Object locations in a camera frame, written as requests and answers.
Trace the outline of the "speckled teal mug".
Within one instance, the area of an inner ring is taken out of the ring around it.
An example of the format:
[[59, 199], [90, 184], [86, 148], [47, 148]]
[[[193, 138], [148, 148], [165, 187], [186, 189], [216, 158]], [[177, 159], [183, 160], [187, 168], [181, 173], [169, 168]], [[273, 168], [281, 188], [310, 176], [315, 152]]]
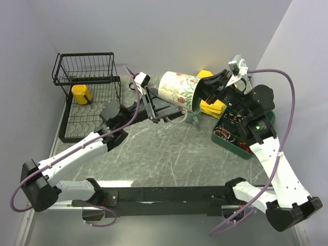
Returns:
[[190, 123], [190, 124], [193, 124], [196, 126], [199, 124], [200, 116], [201, 116], [201, 108], [198, 107], [195, 112], [188, 111], [186, 113], [186, 118], [185, 118], [184, 122]]

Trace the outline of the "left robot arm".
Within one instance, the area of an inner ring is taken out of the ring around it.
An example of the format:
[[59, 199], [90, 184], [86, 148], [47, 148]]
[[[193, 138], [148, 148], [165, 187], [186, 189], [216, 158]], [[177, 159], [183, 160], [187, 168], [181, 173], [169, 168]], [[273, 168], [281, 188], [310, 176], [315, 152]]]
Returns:
[[48, 159], [31, 159], [23, 164], [19, 187], [31, 209], [41, 212], [66, 200], [100, 204], [104, 192], [93, 178], [78, 182], [64, 178], [85, 162], [118, 147], [128, 136], [126, 127], [148, 119], [155, 123], [169, 121], [184, 113], [178, 103], [158, 96], [149, 87], [136, 95], [137, 101], [130, 107], [115, 100], [105, 103], [100, 125], [75, 145]]

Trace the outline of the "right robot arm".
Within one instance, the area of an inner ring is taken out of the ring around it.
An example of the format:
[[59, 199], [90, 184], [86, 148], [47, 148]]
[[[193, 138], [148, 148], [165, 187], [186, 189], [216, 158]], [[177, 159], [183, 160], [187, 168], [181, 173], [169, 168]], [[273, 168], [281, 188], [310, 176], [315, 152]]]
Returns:
[[290, 129], [287, 128], [283, 140], [279, 140], [267, 117], [275, 108], [273, 90], [266, 85], [257, 85], [244, 93], [232, 84], [233, 78], [232, 72], [223, 70], [202, 78], [196, 92], [208, 104], [218, 100], [241, 115], [238, 133], [261, 163], [269, 180], [262, 189], [240, 177], [228, 181], [225, 200], [230, 204], [242, 201], [244, 205], [226, 221], [253, 206], [265, 213], [276, 231], [283, 232], [320, 210], [322, 202], [301, 184], [282, 151]]

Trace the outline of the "yellow enamel mug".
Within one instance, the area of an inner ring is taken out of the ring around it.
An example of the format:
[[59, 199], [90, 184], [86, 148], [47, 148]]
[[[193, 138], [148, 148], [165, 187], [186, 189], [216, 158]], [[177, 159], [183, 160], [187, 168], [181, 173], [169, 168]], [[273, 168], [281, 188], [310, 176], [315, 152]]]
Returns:
[[92, 101], [92, 95], [86, 85], [74, 85], [71, 92], [79, 105], [89, 105]]

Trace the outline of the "floral mug green inside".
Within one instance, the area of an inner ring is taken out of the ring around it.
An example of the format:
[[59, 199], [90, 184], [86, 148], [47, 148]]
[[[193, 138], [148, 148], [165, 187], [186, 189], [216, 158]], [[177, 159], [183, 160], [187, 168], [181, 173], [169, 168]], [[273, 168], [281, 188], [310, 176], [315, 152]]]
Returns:
[[200, 80], [197, 76], [168, 71], [160, 80], [158, 96], [181, 106], [184, 121], [188, 111], [195, 112], [200, 107], [201, 98], [196, 92]]

